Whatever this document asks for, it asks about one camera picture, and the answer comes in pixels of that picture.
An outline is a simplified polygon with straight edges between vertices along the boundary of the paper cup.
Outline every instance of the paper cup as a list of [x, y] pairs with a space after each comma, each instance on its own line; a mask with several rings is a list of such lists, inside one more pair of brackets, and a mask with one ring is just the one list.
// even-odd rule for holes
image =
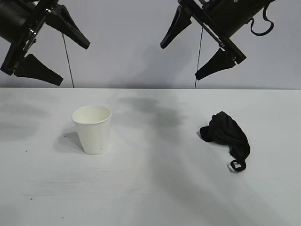
[[72, 120], [87, 154], [101, 154], [108, 149], [111, 115], [103, 106], [86, 106], [73, 113]]

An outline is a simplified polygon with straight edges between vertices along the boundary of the white table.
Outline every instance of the white table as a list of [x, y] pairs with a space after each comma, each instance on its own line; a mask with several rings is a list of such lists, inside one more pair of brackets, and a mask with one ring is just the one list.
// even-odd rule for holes
[[[1, 226], [301, 225], [301, 91], [0, 89]], [[83, 153], [71, 114], [112, 112], [108, 152]], [[228, 113], [247, 168], [197, 131]]]

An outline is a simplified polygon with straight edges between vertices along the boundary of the black cloth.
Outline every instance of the black cloth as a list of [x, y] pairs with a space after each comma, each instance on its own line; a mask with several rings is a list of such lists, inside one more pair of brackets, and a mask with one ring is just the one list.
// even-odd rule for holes
[[214, 141], [229, 146], [230, 155], [235, 159], [230, 165], [236, 172], [246, 169], [245, 160], [250, 154], [248, 139], [238, 124], [225, 112], [213, 115], [209, 126], [202, 127], [200, 134], [206, 142]]

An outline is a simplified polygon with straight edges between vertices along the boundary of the white wall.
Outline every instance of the white wall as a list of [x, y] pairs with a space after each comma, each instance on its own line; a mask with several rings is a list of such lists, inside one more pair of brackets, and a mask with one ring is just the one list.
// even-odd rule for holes
[[[201, 26], [196, 21], [165, 50], [165, 36], [177, 0], [72, 1], [61, 0], [75, 23], [91, 41], [88, 50], [66, 38], [75, 87], [112, 88], [194, 88]], [[268, 9], [275, 28], [267, 36], [251, 34], [245, 25], [231, 39], [247, 59], [233, 69], [198, 81], [197, 88], [301, 89], [300, 0], [276, 0]], [[262, 11], [254, 29], [264, 31], [269, 23]], [[9, 43], [0, 40], [0, 63]], [[204, 32], [199, 67], [218, 46]], [[59, 32], [44, 26], [38, 42], [30, 49], [40, 61], [56, 71], [71, 87], [69, 68]], [[33, 79], [10, 77], [0, 72], [1, 87], [54, 87]]]

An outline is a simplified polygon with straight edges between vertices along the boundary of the wire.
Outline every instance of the wire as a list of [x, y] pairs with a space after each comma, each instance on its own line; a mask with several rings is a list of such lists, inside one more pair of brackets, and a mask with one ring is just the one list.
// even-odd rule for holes
[[271, 23], [271, 26], [269, 27], [269, 29], [268, 29], [267, 31], [265, 31], [265, 32], [263, 32], [263, 33], [256, 33], [256, 32], [253, 30], [253, 26], [254, 26], [254, 23], [255, 23], [254, 18], [251, 18], [251, 19], [249, 20], [249, 22], [252, 21], [252, 23], [251, 23], [251, 32], [252, 32], [254, 35], [256, 35], [256, 36], [264, 36], [264, 35], [267, 35], [267, 34], [270, 33], [270, 32], [273, 30], [273, 28], [274, 28], [274, 23], [273, 23], [272, 21], [270, 21], [270, 20], [268, 19], [268, 17], [267, 17], [267, 9], [268, 9], [269, 5], [270, 5], [270, 3], [264, 7], [264, 9], [263, 9], [263, 14], [262, 14], [263, 19], [264, 19], [265, 21], [268, 21], [268, 22]]
[[[199, 59], [200, 59], [200, 56], [201, 56], [201, 46], [202, 46], [202, 39], [203, 39], [203, 30], [204, 28], [202, 27], [202, 33], [201, 33], [201, 40], [199, 42], [199, 50], [198, 50], [198, 65], [197, 65], [197, 71], [198, 71], [198, 66], [199, 66]], [[196, 78], [196, 81], [194, 83], [194, 89], [197, 88], [197, 78]]]
[[67, 56], [67, 61], [68, 61], [68, 66], [69, 66], [69, 71], [70, 71], [70, 76], [71, 76], [72, 87], [74, 88], [74, 82], [73, 82], [73, 77], [72, 77], [72, 71], [71, 71], [69, 56], [68, 56], [68, 52], [67, 52], [67, 46], [66, 46], [65, 36], [64, 36], [63, 33], [62, 33], [62, 37], [63, 37], [63, 40], [64, 40], [65, 51], [66, 51], [66, 56]]

